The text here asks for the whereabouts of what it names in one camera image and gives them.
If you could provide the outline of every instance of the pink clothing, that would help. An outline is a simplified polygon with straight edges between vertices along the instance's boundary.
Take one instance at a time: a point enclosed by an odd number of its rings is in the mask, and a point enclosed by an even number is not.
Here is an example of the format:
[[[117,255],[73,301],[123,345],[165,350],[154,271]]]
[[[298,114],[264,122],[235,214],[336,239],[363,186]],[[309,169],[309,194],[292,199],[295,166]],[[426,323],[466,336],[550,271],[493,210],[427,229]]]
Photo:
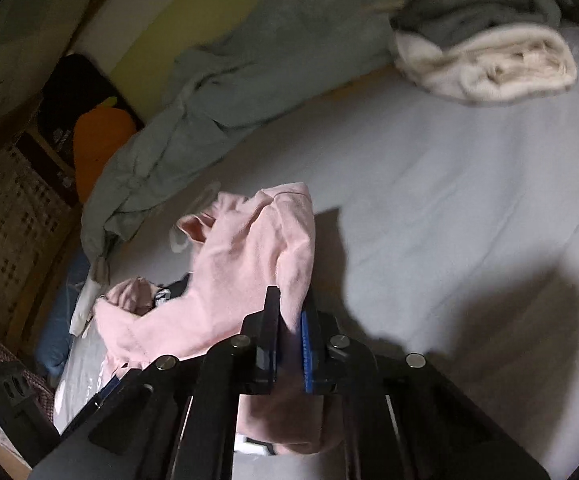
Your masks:
[[[300,312],[314,263],[314,213],[305,184],[263,189],[247,199],[221,192],[199,215],[178,221],[193,244],[186,293],[140,316],[149,283],[127,280],[100,298],[96,325],[108,348],[106,379],[119,368],[145,368],[163,354],[187,359],[240,332],[262,309],[268,285],[280,288],[285,327],[278,383],[270,396],[241,396],[237,431],[314,452],[329,424],[320,397],[303,392]]]

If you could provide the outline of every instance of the silver screw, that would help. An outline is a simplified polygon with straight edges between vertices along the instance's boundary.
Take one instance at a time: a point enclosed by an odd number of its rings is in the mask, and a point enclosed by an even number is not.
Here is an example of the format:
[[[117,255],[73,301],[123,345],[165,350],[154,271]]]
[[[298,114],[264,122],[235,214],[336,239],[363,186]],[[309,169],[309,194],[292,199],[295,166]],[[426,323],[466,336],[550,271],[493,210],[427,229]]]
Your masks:
[[[423,368],[427,364],[425,357],[420,354],[407,354],[405,362],[410,368]]]
[[[229,342],[234,348],[247,348],[252,343],[252,340],[245,334],[238,334],[231,338]]]
[[[330,339],[330,345],[339,350],[347,348],[349,346],[349,337],[343,334],[335,335]]]
[[[156,360],[156,368],[159,370],[170,370],[178,364],[178,359],[173,355],[161,355]]]

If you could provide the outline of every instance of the dotted pattern fabric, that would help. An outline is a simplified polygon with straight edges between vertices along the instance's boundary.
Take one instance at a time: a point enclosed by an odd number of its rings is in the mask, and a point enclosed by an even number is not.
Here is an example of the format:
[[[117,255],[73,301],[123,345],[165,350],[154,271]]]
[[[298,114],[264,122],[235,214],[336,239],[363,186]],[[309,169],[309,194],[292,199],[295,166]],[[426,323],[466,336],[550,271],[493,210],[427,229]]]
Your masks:
[[[0,151],[0,340],[31,269],[68,212],[16,147]]]

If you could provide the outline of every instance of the cream fleece blanket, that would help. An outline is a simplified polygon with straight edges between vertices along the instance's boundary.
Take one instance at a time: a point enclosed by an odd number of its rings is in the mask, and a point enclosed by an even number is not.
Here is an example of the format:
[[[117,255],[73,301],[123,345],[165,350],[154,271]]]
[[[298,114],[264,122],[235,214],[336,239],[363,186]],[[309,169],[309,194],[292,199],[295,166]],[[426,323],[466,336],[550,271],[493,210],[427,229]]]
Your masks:
[[[418,34],[396,31],[396,66],[434,94],[502,102],[559,91],[577,78],[576,63],[553,28],[531,23],[493,27],[441,50]]]

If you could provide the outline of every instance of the mattress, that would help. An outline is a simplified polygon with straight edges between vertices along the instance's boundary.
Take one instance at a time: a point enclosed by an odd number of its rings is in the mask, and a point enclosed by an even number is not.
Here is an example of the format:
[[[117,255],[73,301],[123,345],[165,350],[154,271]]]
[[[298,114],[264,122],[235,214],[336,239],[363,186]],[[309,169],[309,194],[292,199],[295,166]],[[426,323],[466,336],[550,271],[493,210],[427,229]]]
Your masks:
[[[579,29],[563,35],[579,66]],[[112,256],[111,281],[179,279],[189,248],[171,227],[219,187],[296,181],[313,197],[321,306],[376,352],[426,353],[567,478],[579,465],[579,82],[482,107],[387,71],[313,100],[158,208]],[[91,325],[59,387],[59,429],[102,386],[103,355]],[[337,453],[237,456],[234,478],[336,478]]]

